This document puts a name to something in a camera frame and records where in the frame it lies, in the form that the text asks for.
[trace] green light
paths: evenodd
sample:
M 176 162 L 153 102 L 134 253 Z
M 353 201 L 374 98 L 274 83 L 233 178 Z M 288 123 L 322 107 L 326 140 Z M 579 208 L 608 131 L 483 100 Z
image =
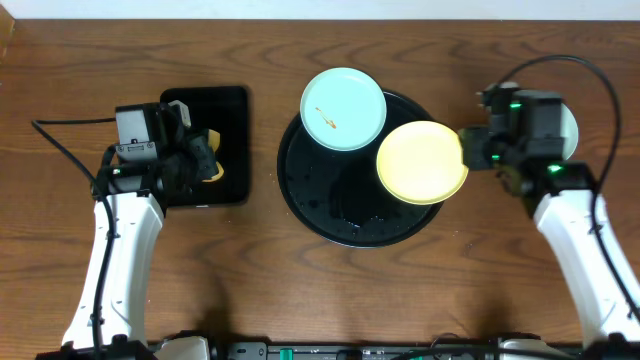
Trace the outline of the green light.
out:
M 547 169 L 549 169 L 550 173 L 557 173 L 558 171 L 562 170 L 562 166 L 560 165 L 549 165 L 549 167 L 547 167 Z

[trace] white backdrop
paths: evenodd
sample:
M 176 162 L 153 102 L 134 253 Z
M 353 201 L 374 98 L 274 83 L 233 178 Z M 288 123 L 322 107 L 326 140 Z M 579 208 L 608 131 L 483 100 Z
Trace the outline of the white backdrop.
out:
M 640 0 L 0 0 L 40 19 L 640 20 Z

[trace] yellow plate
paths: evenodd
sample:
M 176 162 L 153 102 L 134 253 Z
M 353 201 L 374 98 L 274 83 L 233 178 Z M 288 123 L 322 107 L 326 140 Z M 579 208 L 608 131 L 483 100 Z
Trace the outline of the yellow plate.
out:
M 435 204 L 455 194 L 467 178 L 458 135 L 433 121 L 414 121 L 393 130 L 376 160 L 378 176 L 398 199 Z

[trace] wooden object in corner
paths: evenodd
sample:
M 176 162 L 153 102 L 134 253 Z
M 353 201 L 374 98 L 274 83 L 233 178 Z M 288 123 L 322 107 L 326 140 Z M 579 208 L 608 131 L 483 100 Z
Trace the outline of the wooden object in corner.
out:
M 11 14 L 0 5 L 0 61 L 7 54 L 7 47 L 9 46 L 15 23 L 16 21 L 11 17 Z

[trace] wood grain surface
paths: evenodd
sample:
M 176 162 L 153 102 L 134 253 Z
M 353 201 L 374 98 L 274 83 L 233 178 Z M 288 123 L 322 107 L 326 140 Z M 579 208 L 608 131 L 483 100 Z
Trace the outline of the wood grain surface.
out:
M 445 331 L 525 331 L 579 341 L 553 253 L 492 172 L 471 173 L 419 234 L 375 250 L 311 233 L 276 179 L 281 136 L 323 70 L 366 71 L 458 129 L 486 121 L 476 91 L 551 53 L 593 60 L 620 93 L 624 134 L 605 195 L 640 270 L 640 24 L 18 22 L 0 67 L 0 357 L 59 346 L 94 232 L 86 180 L 29 121 L 109 117 L 167 88 L 216 85 L 250 89 L 251 193 L 238 207 L 168 212 L 149 283 L 149 339 L 203 328 L 226 340 L 423 342 Z M 580 126 L 575 158 L 599 171 L 612 115 L 597 79 L 546 64 L 518 81 L 565 95 Z M 113 124 L 51 131 L 91 169 L 117 139 Z

